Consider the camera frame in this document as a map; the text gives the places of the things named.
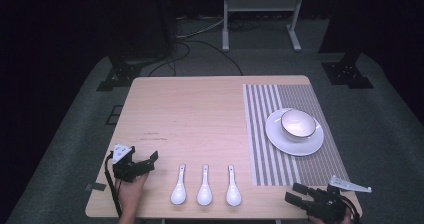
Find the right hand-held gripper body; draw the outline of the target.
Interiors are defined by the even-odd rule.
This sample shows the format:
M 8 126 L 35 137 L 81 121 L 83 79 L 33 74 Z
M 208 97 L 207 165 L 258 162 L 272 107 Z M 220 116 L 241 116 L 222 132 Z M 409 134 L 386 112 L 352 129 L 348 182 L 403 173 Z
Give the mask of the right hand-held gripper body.
M 342 190 L 371 193 L 371 187 L 363 187 L 352 182 L 343 180 L 333 175 L 328 183 L 327 189 L 312 189 L 310 197 L 314 200 L 314 205 L 307 211 L 308 215 L 328 221 L 342 220 L 345 209 L 348 209 L 353 215 L 353 221 L 360 221 L 360 214 L 356 206 L 347 197 L 341 194 Z

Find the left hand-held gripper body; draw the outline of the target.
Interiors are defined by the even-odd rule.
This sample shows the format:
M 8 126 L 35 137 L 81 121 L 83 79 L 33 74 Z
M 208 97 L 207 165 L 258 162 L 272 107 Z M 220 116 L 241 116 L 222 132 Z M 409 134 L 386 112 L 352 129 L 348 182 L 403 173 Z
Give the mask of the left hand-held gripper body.
M 135 153 L 133 147 L 116 144 L 112 153 L 113 172 L 116 179 L 125 182 L 133 182 L 139 174 L 135 167 L 132 156 Z

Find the person's right hand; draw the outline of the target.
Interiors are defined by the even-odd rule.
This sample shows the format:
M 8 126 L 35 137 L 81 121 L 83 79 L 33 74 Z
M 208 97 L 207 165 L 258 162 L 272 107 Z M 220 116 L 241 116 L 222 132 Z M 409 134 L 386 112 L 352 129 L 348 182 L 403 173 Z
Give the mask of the person's right hand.
M 308 220 L 312 222 L 313 224 L 351 224 L 351 215 L 345 216 L 340 221 L 328 221 L 328 220 L 322 220 L 320 218 L 308 215 Z

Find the black stand base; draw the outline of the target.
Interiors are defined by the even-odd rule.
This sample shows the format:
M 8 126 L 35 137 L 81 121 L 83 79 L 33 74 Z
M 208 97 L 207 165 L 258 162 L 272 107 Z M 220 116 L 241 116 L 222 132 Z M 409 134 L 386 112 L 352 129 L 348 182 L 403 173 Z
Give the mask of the black stand base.
M 356 67 L 360 52 L 346 52 L 338 62 L 323 62 L 322 67 L 332 85 L 346 85 L 350 89 L 372 89 L 369 79 Z
M 109 56 L 111 69 L 105 80 L 97 87 L 98 91 L 112 91 L 115 87 L 129 87 L 137 78 L 143 66 L 143 60 L 135 56 Z

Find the white metal stand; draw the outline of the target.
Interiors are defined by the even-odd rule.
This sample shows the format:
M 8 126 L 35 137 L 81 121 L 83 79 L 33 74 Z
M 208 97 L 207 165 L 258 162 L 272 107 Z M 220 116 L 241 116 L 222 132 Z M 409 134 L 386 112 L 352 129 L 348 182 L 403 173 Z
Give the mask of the white metal stand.
M 222 50 L 230 50 L 229 16 L 237 12 L 291 12 L 291 23 L 286 30 L 293 50 L 300 52 L 302 47 L 295 32 L 303 0 L 223 0 Z

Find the white bowl with dark rim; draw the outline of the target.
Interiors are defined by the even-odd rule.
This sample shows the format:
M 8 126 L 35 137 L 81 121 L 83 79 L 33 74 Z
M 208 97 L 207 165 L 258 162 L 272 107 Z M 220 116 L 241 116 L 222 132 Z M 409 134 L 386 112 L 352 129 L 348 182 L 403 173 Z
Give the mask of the white bowl with dark rim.
M 315 119 L 308 113 L 290 109 L 281 115 L 281 129 L 291 141 L 301 142 L 311 137 L 316 130 Z

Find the grey striped placemat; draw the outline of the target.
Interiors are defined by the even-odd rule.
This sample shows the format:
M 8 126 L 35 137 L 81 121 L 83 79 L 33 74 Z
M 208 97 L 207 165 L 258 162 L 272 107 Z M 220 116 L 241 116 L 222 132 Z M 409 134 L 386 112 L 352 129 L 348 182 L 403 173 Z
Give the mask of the grey striped placemat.
M 243 86 L 252 182 L 259 186 L 325 186 L 332 176 L 349 178 L 309 84 Z M 299 150 L 282 133 L 281 116 L 290 109 L 314 117 L 316 132 Z

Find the white ceramic soup spoon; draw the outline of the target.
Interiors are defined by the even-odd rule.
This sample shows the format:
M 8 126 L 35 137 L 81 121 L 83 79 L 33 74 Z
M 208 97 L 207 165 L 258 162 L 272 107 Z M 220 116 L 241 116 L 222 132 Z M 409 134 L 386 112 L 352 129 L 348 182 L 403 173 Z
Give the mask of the white ceramic soup spoon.
M 228 185 L 228 189 L 226 193 L 226 201 L 230 206 L 235 207 L 241 204 L 242 197 L 236 184 L 235 171 L 234 171 L 233 165 L 228 166 L 228 172 L 229 172 L 229 185 Z
M 186 189 L 184 184 L 185 164 L 179 166 L 178 180 L 171 194 L 170 200 L 174 205 L 181 205 L 186 200 Z
M 207 206 L 212 203 L 213 195 L 209 185 L 209 166 L 205 164 L 202 167 L 202 183 L 197 193 L 197 203 L 201 206 Z

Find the white round plate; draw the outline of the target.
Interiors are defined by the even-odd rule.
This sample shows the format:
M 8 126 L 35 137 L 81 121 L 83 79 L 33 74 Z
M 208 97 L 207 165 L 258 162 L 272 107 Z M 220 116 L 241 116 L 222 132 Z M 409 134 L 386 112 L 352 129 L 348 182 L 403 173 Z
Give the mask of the white round plate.
M 266 120 L 265 130 L 270 142 L 279 150 L 294 156 L 307 156 L 317 152 L 324 142 L 323 128 L 315 119 L 316 130 L 315 133 L 301 142 L 294 142 L 289 140 L 282 132 L 281 129 L 281 115 L 293 108 L 284 108 L 274 111 Z

